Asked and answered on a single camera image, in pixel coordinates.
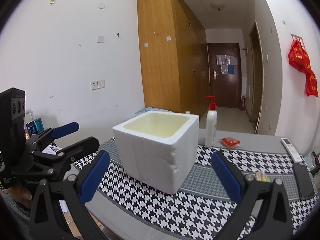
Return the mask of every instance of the table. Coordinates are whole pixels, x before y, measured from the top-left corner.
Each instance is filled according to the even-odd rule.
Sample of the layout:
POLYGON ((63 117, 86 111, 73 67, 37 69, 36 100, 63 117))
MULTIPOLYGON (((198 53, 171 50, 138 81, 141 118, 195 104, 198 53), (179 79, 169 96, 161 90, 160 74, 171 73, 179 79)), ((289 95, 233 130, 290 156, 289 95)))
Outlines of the table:
MULTIPOLYGON (((110 154, 109 169, 103 177, 88 210, 122 239, 213 239, 236 208, 230 201, 211 167, 210 154, 222 151, 243 174, 263 170, 270 180, 281 178, 287 191, 295 232, 318 200, 316 194, 301 201, 293 174, 293 162, 280 137, 217 131, 212 148, 204 144, 205 130, 199 130, 197 160, 175 195, 162 193, 124 173, 116 142, 111 139, 100 146, 110 154), (223 137, 241 141, 236 150, 221 148, 223 137)), ((74 163, 68 174, 77 174, 96 154, 74 163)), ((240 237, 248 235, 255 218, 250 216, 240 237)))

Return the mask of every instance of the houndstooth tablecloth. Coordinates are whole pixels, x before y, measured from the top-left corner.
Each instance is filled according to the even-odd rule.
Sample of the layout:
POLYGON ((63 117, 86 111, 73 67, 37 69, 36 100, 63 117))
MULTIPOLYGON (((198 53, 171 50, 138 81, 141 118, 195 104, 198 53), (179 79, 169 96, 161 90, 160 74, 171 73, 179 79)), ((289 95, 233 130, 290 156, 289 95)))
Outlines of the houndstooth tablecloth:
MULTIPOLYGON (((316 194, 301 201, 288 155, 198 146, 197 159, 189 175, 174 195, 162 193, 124 172, 116 142, 111 139, 99 150, 110 155, 110 165, 98 190, 116 206, 158 230, 180 239, 214 239, 236 208, 211 167, 211 153, 221 151, 243 174, 264 171, 271 181, 281 178, 286 189, 295 233, 318 201, 316 194)), ((74 163, 78 170, 90 163, 93 153, 74 163)), ((250 216, 238 239, 247 236, 255 222, 250 216)))

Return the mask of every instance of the ceiling light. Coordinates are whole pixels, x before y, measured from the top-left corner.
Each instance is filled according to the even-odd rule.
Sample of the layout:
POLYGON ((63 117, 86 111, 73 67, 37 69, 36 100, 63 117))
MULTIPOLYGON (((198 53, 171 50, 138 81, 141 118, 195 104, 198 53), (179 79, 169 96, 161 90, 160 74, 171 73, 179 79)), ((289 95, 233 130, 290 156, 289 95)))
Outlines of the ceiling light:
POLYGON ((211 7, 214 9, 218 9, 219 11, 224 7, 224 2, 221 1, 215 1, 211 3, 211 7))

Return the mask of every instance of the door frame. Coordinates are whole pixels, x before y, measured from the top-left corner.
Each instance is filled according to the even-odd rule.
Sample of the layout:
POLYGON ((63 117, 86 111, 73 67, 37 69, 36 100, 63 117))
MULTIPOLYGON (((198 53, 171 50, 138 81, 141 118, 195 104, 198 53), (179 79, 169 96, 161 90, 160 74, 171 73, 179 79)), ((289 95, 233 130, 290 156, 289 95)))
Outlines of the door frame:
POLYGON ((207 43, 207 48, 208 48, 208 57, 209 57, 209 82, 210 82, 210 95, 213 95, 211 89, 213 88, 211 82, 213 82, 213 67, 212 67, 212 57, 211 57, 211 50, 209 49, 211 44, 223 44, 223 45, 227 45, 227 46, 235 46, 236 50, 237 50, 237 63, 238 63, 238 71, 239 71, 239 77, 238 77, 238 81, 240 84, 240 90, 239 93, 237 95, 237 100, 239 101, 239 107, 240 108, 240 103, 241 103, 241 94, 242 94, 242 73, 241 73, 241 54, 240 54, 240 44, 239 43, 222 43, 222 42, 211 42, 211 43, 207 43))
POLYGON ((260 38, 260 33, 259 33, 259 28, 258 28, 258 24, 257 21, 254 21, 253 26, 250 30, 249 33, 249 40, 250 40, 250 47, 251 47, 251 55, 252 55, 252 103, 251 103, 251 111, 250 111, 250 119, 252 119, 252 111, 253 111, 253 100, 254 100, 254 85, 255 85, 255 78, 254 78, 254 71, 255 71, 255 67, 254 67, 254 60, 253 60, 253 49, 252 49, 252 39, 251 39, 251 34, 254 30, 254 28, 256 28, 257 30, 257 34, 258 34, 258 39, 259 39, 259 45, 260 45, 260 51, 261 51, 261 62, 262 62, 262 93, 261 93, 261 103, 260 103, 260 111, 259 111, 259 116, 258 116, 258 121, 257 121, 257 125, 255 128, 254 133, 257 133, 258 130, 258 126, 260 123, 260 116, 261 116, 261 111, 262 111, 262 103, 263 103, 263 91, 264 91, 264 62, 263 62, 263 52, 262 52, 262 45, 261 45, 261 38, 260 38))

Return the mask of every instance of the power outlet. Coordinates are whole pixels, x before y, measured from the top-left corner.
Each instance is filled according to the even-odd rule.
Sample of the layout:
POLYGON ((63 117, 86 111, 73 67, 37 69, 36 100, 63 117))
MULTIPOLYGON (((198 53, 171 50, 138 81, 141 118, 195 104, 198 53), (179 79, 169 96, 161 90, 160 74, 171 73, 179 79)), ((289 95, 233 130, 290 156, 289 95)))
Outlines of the power outlet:
POLYGON ((106 87, 106 83, 104 80, 98 80, 98 88, 104 88, 106 87))
POLYGON ((98 82, 97 81, 92 81, 90 83, 90 87, 91 87, 91 90, 98 89, 98 82))

